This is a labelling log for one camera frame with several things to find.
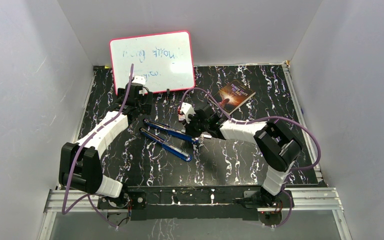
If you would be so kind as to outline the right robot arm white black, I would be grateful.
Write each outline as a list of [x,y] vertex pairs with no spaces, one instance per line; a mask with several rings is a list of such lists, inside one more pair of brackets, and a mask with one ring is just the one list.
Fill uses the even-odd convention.
[[255,144],[268,168],[260,188],[262,206],[275,207],[282,199],[281,191],[303,145],[292,131],[279,120],[239,122],[218,116],[205,104],[193,107],[183,102],[178,111],[185,133],[199,137],[206,132],[221,140],[239,140]]

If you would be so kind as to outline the whiteboard with pink frame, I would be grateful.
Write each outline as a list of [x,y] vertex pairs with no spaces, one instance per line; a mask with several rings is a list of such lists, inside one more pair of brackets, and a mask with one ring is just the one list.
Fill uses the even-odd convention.
[[114,88],[124,88],[129,76],[142,76],[154,93],[195,87],[193,51],[186,30],[130,36],[109,42]]

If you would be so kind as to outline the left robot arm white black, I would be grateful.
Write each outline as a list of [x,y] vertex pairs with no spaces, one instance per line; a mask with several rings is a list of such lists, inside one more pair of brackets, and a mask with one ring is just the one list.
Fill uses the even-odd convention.
[[62,146],[58,182],[66,188],[110,197],[115,207],[124,208],[129,203],[129,194],[123,191],[120,181],[103,174],[101,158],[139,115],[151,113],[153,96],[142,80],[134,80],[131,85],[119,88],[119,92],[122,95],[113,109],[93,130],[75,143],[67,142]]

